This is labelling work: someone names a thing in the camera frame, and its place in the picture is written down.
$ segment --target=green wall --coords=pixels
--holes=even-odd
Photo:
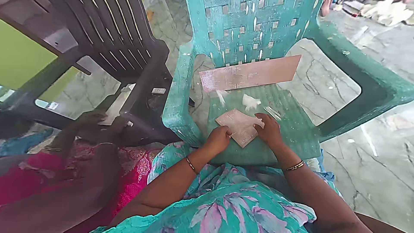
[[[17,90],[57,56],[0,20],[0,85]],[[40,99],[51,102],[74,78],[72,67]]]

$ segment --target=pink cardboard piece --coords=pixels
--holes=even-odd
[[[232,132],[231,137],[242,148],[258,135],[253,124],[258,124],[262,127],[265,126],[260,119],[248,116],[237,109],[233,109],[217,117],[216,122],[221,126],[227,125]]]
[[[301,55],[200,71],[205,92],[292,81]]]

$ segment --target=floral pattern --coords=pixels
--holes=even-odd
[[[193,150],[183,142],[166,146],[154,159],[148,182]],[[263,170],[283,174],[274,168]],[[227,163],[206,165],[183,199],[159,214],[130,217],[108,232],[304,233],[303,225],[315,220],[312,208],[290,201],[275,189],[249,179],[245,169]]]

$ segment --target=gray floor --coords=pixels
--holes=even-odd
[[[147,10],[154,12],[150,22],[154,36],[164,40],[170,48],[167,67],[173,74],[179,46],[192,38],[185,0],[147,0],[144,4]],[[343,12],[332,12],[321,20],[335,22],[339,31],[364,53],[402,77],[414,80],[411,58],[414,54],[414,27],[403,24],[383,27],[369,19],[352,18]],[[287,56],[295,54],[302,55],[295,77],[291,82],[280,83],[280,87],[291,91],[314,124],[329,118],[361,92],[360,87],[312,41],[299,41]],[[190,113],[204,132],[209,98],[202,91],[198,72],[211,68],[214,64],[208,57],[197,56],[190,93],[196,107],[191,108]],[[95,78],[78,75],[67,87],[71,94],[65,96],[63,93],[56,100],[61,109],[55,111],[76,118],[112,94],[117,82],[103,71],[95,74]],[[85,83],[85,90],[76,89],[79,82]],[[335,173],[335,184],[353,210],[413,232],[413,103],[392,109],[322,143],[321,147],[326,170]]]

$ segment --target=chair backrest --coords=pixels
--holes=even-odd
[[[280,58],[301,38],[323,0],[187,0],[198,53],[216,67]]]
[[[151,54],[160,53],[140,0],[52,0],[52,4],[81,51],[121,82],[138,78]]]

